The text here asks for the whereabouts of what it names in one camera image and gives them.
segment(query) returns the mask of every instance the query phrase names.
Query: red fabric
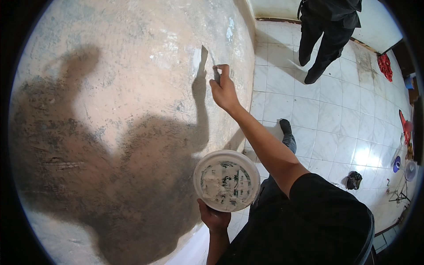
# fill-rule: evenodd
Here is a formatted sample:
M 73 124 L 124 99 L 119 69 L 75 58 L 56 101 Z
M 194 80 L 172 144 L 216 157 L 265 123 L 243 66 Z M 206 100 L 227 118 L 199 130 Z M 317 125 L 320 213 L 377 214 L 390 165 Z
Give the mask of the red fabric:
M 380 71 L 384 74 L 387 80 L 392 82 L 393 72 L 392 72 L 392 69 L 390 68 L 390 60 L 387 54 L 385 53 L 379 56 L 377 59 L 377 62 L 378 62 L 378 67 L 380 67 Z

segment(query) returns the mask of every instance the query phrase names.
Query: sleeve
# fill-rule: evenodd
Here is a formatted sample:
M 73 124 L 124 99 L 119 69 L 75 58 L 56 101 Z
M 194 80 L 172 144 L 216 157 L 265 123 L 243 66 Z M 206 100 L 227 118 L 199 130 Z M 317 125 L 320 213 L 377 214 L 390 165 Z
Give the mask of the sleeve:
M 361 240 L 374 229 L 374 217 L 366 205 L 317 174 L 298 178 L 291 187 L 290 201 L 304 220 L 333 236 Z

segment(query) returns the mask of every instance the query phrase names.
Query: person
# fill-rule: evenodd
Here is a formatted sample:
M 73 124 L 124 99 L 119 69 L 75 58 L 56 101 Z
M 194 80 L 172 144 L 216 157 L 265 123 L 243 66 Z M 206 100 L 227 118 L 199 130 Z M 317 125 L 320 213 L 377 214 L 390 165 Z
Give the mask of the person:
M 210 80 L 213 98 L 237 121 L 270 175 L 231 244 L 231 213 L 213 210 L 198 199 L 201 219 L 209 228 L 207 264 L 363 264 L 374 237 L 370 210 L 303 167 L 295 156 L 288 120 L 280 121 L 280 142 L 240 105 L 229 66 L 217 67 L 222 75 L 220 84 Z
M 302 37 L 299 47 L 299 63 L 306 65 L 313 47 L 322 37 L 314 65 L 309 69 L 305 84 L 313 84 L 332 61 L 339 58 L 355 28 L 361 23 L 357 11 L 362 10 L 362 0 L 302 0 Z

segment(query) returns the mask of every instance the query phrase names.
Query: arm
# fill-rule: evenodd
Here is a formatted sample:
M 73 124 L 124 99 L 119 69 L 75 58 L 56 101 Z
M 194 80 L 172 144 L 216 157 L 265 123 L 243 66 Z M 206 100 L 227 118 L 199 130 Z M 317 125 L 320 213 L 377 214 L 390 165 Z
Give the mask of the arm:
M 210 80 L 215 102 L 237 121 L 262 164 L 274 177 L 279 188 L 289 197 L 293 183 L 309 171 L 287 146 L 240 105 L 234 83 L 229 78 L 229 66 L 222 64 L 217 67 L 222 70 L 220 85 Z
M 202 221 L 209 228 L 209 252 L 206 265 L 218 262 L 222 254 L 230 245 L 227 227 L 231 220 L 231 213 L 219 212 L 209 208 L 201 199 L 197 199 Z

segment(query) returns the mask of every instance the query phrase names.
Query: hand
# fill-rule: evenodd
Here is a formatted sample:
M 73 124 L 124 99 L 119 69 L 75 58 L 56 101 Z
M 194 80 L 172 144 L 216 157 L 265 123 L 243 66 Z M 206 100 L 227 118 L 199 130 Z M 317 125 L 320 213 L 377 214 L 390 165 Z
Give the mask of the hand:
M 215 80 L 210 80 L 209 83 L 212 87 L 213 99 L 218 106 L 223 108 L 226 112 L 231 112 L 235 108 L 241 106 L 234 88 L 234 83 L 228 76 L 230 66 L 228 64 L 219 64 L 214 67 L 222 70 L 220 84 Z
M 227 232 L 231 220 L 230 212 L 219 212 L 206 205 L 201 199 L 197 199 L 202 221 L 211 232 Z

